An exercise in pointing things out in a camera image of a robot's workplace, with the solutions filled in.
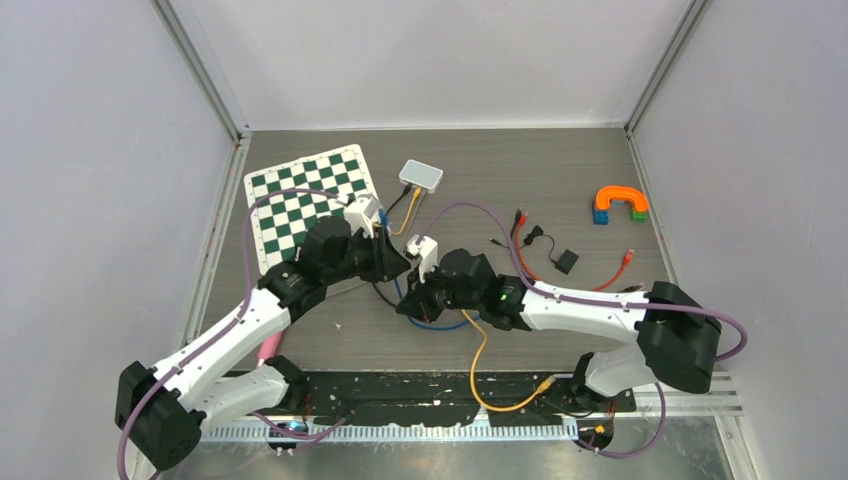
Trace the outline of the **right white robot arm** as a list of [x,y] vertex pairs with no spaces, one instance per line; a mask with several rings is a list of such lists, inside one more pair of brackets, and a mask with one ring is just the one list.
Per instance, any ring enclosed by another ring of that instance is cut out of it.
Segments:
[[499,330],[563,330],[620,342],[583,354],[574,368],[566,391],[583,410],[656,382],[691,394],[711,388],[721,325],[672,283],[630,293],[568,289],[498,274],[485,255],[455,249],[437,264],[416,267],[397,305],[398,313],[423,322],[461,309]]

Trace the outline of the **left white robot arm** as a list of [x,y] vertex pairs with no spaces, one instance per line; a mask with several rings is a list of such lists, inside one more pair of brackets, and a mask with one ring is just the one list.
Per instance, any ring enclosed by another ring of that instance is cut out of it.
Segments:
[[268,337],[322,303],[329,286],[353,278],[388,281],[409,268],[380,225],[319,219],[295,255],[250,284],[238,306],[200,337],[152,366],[134,361],[123,369],[115,406],[120,478],[127,476],[129,444],[162,472],[181,463],[203,434],[223,423],[273,406],[284,414],[298,412],[307,389],[288,360],[274,357],[249,374],[222,377]]

